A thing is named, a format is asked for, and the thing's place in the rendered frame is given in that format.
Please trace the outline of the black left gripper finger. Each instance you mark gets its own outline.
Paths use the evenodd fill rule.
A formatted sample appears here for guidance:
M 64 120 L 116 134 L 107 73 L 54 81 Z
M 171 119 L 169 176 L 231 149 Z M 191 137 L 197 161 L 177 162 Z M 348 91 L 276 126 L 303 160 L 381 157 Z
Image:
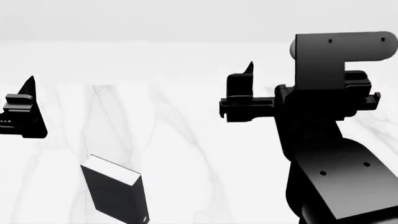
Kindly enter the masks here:
M 34 77 L 30 77 L 17 94 L 6 95 L 5 111 L 22 111 L 23 138 L 46 138 L 48 135 L 44 119 L 39 110 L 36 98 L 36 85 Z

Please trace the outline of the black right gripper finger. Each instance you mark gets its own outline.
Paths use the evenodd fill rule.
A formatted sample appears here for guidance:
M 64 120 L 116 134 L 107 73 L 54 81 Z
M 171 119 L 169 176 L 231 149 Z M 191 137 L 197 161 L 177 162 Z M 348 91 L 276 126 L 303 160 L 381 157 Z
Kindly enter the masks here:
M 369 94 L 372 87 L 367 74 L 360 70 L 345 71 L 345 86 L 354 94 Z
M 253 70 L 254 63 L 250 62 L 243 73 L 231 74 L 226 80 L 226 96 L 232 97 L 253 97 Z

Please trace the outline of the black hardcover book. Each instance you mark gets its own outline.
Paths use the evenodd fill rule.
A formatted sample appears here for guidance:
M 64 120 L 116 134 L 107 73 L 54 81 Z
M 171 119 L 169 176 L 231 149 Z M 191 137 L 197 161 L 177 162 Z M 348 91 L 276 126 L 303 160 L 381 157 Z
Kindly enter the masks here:
M 127 224 L 149 224 L 142 175 L 91 154 L 80 166 L 95 209 Z

